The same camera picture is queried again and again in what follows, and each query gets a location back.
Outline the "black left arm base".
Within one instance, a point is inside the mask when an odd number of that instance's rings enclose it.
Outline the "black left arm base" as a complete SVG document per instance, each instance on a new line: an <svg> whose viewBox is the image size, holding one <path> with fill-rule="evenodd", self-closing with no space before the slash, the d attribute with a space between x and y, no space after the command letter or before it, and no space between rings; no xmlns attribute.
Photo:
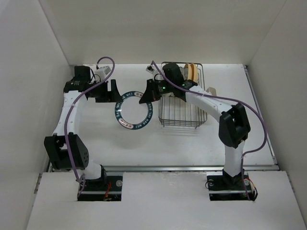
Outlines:
<svg viewBox="0 0 307 230"><path fill-rule="evenodd" d="M105 179L85 180L84 189L79 188L78 201L121 201L123 174L108 173Z"/></svg>

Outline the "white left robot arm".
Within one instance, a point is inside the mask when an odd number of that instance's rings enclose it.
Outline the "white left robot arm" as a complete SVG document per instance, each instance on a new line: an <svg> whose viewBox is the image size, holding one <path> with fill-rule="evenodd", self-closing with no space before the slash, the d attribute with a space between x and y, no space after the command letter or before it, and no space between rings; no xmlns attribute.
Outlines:
<svg viewBox="0 0 307 230"><path fill-rule="evenodd" d="M109 66L96 70L89 66L74 67L74 77L66 82L63 89L64 103L58 124L52 135L44 139L53 169L72 170L77 175L77 181L91 180L96 190L107 186L105 169L90 160L88 148L79 137L79 126L88 99L94 98L97 103L122 101L116 81L106 80L111 71Z"/></svg>

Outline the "aluminium rail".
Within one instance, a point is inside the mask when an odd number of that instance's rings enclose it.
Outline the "aluminium rail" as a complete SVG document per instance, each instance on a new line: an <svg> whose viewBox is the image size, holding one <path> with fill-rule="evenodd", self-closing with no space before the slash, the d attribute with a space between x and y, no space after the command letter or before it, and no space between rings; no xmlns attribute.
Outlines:
<svg viewBox="0 0 307 230"><path fill-rule="evenodd" d="M224 172L223 166L107 166L104 167L100 164L89 162L88 166L76 167L77 176L81 180L78 183L78 179L75 178L74 171L71 165L68 166L57 166L55 163L49 165L47 172L41 174L40 181L37 182L35 191L43 192L48 191L51 194L59 192L60 189L68 185L67 182L60 182L56 179L59 176L63 179L64 176L72 176L74 180L69 180L73 185L78 186L76 195L79 194L79 188L82 186L84 189L85 180L105 179L108 173L119 173L124 172L141 173L141 172Z"/></svg>
<svg viewBox="0 0 307 230"><path fill-rule="evenodd" d="M256 105L257 112L259 113L260 117L262 119L264 119L263 116L262 116L262 113L261 113L261 109L259 107L259 103L258 103L256 94L255 94L254 88L252 86L252 82L251 82L250 75L249 75L249 72L248 72L248 66L247 65L243 65L243 68L244 68L244 71L245 71L245 74L246 74L246 77L247 77L247 80L248 80L248 83L249 83L249 87L250 87L250 90L251 90L251 93L252 93L252 96L253 96L253 99L254 99L254 102L255 102L255 105ZM271 144L271 140L270 140L268 132L267 132L267 145L269 147L269 150L270 150L270 153L271 153L274 165L277 165L279 167L279 164L278 164L278 161L276 159L274 150L272 148L272 144Z"/></svg>

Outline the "beige cutlery holder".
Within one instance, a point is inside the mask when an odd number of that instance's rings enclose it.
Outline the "beige cutlery holder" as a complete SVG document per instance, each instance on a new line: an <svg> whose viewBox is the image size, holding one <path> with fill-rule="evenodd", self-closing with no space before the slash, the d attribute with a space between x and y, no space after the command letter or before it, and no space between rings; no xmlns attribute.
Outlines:
<svg viewBox="0 0 307 230"><path fill-rule="evenodd" d="M207 93L210 93L212 96L216 96L216 89L214 87L208 87L206 90Z"/></svg>

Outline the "white plate dark patterned rim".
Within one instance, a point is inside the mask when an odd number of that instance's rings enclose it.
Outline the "white plate dark patterned rim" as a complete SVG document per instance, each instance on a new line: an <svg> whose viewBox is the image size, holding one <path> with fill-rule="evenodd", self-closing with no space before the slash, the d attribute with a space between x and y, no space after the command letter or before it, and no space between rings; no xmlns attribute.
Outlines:
<svg viewBox="0 0 307 230"><path fill-rule="evenodd" d="M153 117L152 103L139 103L143 93L129 91L122 94L121 102L115 105L115 118L118 123L129 130L139 130L149 124Z"/></svg>

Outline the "aluminium rail front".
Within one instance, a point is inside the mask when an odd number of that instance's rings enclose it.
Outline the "aluminium rail front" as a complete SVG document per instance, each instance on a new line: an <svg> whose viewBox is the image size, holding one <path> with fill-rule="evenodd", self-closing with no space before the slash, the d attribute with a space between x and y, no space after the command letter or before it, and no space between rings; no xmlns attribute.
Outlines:
<svg viewBox="0 0 307 230"><path fill-rule="evenodd" d="M43 192L48 191L51 194L59 192L60 189L68 185L67 182L60 182L56 179L59 176L63 179L64 176L72 176L74 180L69 180L73 185L78 186L76 195L79 194L79 188L82 186L84 189L85 180L105 179L108 173L119 173L124 172L141 173L141 172L224 172L223 166L107 166L104 167L100 164L89 162L88 166L76 167L77 176L81 180L78 183L78 179L75 178L74 171L71 165L68 166L57 166L55 163L49 165L47 172L41 174L40 181L37 182L35 191Z"/></svg>

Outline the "aluminium rail right side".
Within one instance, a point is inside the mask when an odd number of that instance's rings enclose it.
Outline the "aluminium rail right side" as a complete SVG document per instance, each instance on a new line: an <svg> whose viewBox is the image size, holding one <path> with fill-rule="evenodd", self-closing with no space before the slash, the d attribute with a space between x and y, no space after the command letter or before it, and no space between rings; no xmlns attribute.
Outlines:
<svg viewBox="0 0 307 230"><path fill-rule="evenodd" d="M255 102L255 105L256 105L257 112L259 113L260 117L262 119L264 119L263 116L262 116L262 113L261 113L261 109L259 107L259 103L258 103L256 94L255 94L254 88L252 86L252 82L251 82L250 75L249 75L249 72L248 72L248 66L247 65L243 65L243 68L244 68L244 71L245 71L245 74L246 74L246 77L247 77L247 80L248 80L248 83L249 83L249 87L250 87L250 90L251 90L251 93L252 93L252 96L253 96L253 99L254 99L254 102ZM278 164L278 161L276 159L274 150L272 148L272 144L271 144L271 140L270 140L268 132L267 132L267 145L269 147L269 150L270 150L270 153L271 153L274 165L277 165L279 167L279 164Z"/></svg>

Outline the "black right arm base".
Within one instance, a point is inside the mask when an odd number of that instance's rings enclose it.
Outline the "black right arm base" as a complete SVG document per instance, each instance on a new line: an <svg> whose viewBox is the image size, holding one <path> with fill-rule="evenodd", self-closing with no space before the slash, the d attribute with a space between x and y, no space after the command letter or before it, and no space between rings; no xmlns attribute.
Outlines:
<svg viewBox="0 0 307 230"><path fill-rule="evenodd" d="M205 183L210 201L255 201L258 191L248 174L234 178L226 174L207 174Z"/></svg>

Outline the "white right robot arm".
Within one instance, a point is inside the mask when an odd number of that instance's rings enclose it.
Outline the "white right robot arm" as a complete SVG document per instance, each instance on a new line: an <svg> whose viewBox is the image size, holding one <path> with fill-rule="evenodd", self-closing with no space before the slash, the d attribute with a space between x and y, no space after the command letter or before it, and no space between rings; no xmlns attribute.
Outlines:
<svg viewBox="0 0 307 230"><path fill-rule="evenodd" d="M183 101L195 105L211 115L219 124L218 137L224 144L225 162L222 183L232 189L244 179L241 165L243 148L250 132L250 124L244 106L222 102L205 91L199 84L198 68L195 64L179 67L171 62L158 69L154 64L146 68L152 79L147 80L146 90L139 103L159 100L163 94L171 93Z"/></svg>

